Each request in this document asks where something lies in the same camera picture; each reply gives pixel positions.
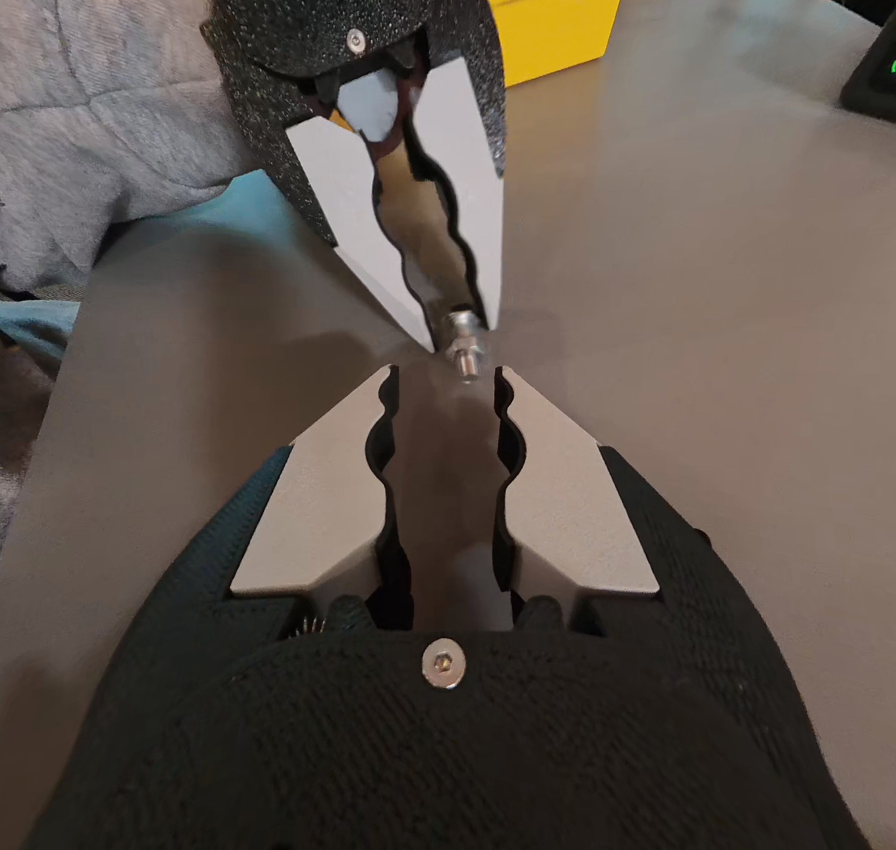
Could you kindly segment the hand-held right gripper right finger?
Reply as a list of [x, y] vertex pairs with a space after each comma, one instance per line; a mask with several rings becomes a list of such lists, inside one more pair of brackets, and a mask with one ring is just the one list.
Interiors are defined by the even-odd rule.
[[588, 431], [507, 366], [495, 372], [498, 490], [492, 565], [517, 605], [547, 596], [655, 598], [657, 578]]

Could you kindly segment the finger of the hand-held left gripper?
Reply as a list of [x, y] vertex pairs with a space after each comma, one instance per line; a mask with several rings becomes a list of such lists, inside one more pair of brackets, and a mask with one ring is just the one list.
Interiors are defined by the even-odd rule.
[[435, 352], [427, 312], [375, 206], [375, 164], [364, 138], [323, 117], [286, 129], [330, 232], [333, 249], [410, 339]]
[[407, 122], [409, 151], [429, 169], [467, 262], [469, 293], [487, 330], [499, 325], [504, 180], [497, 172], [464, 58], [433, 67]]

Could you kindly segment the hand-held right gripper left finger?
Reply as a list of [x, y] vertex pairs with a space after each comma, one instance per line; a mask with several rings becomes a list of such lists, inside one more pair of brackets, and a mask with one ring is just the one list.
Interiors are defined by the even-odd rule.
[[381, 367], [300, 433], [230, 584], [237, 597], [299, 597], [323, 620], [343, 596], [409, 631], [411, 568], [385, 469], [395, 453], [399, 368]]

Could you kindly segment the steel bolt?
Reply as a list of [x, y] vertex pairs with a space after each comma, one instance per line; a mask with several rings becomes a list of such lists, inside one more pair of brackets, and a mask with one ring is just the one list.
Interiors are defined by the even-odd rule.
[[[445, 326], [445, 340], [446, 346], [444, 352], [442, 353], [448, 363], [454, 368], [455, 372], [459, 375], [462, 382], [465, 384], [475, 383], [480, 378], [485, 365], [487, 363], [488, 357], [488, 347], [487, 347], [487, 327], [484, 322], [478, 317], [478, 315], [470, 308], [457, 308], [449, 312], [444, 320]], [[452, 362], [449, 359], [450, 353], [455, 348], [469, 348], [473, 346], [479, 346], [483, 349], [486, 354], [486, 358], [483, 362], [483, 365], [480, 370], [480, 374], [477, 375], [476, 380], [465, 381], [461, 374], [458, 373], [457, 369], [454, 367]]]

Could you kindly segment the teal cloth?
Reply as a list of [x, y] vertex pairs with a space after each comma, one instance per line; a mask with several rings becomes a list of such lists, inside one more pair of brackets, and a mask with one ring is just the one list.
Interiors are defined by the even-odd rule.
[[[304, 228], [283, 194], [262, 171], [234, 179], [217, 198], [168, 216], [112, 226], [103, 238], [95, 267], [119, 247], [143, 251], [185, 234], [234, 237], [245, 244], [295, 250]], [[19, 348], [55, 378], [68, 346], [90, 278], [56, 282], [33, 291], [2, 289], [2, 349]]]

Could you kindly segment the yellow plastic bin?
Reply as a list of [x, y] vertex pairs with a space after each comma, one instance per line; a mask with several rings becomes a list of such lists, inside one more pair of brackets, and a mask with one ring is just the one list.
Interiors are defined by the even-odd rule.
[[621, 0], [488, 0], [506, 87], [600, 58]]

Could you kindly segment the person in grey sweatshirt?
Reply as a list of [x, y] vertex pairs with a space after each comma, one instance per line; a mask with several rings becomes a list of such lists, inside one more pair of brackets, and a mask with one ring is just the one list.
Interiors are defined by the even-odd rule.
[[1, 0], [2, 289], [84, 281], [112, 225], [207, 202], [255, 170], [233, 123], [107, 128], [64, 59], [55, 0]]

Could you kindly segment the black power station with display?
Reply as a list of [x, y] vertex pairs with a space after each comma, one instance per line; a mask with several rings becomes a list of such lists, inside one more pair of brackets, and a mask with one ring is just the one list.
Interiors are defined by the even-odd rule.
[[848, 112], [895, 123], [895, 16], [881, 28], [840, 92]]

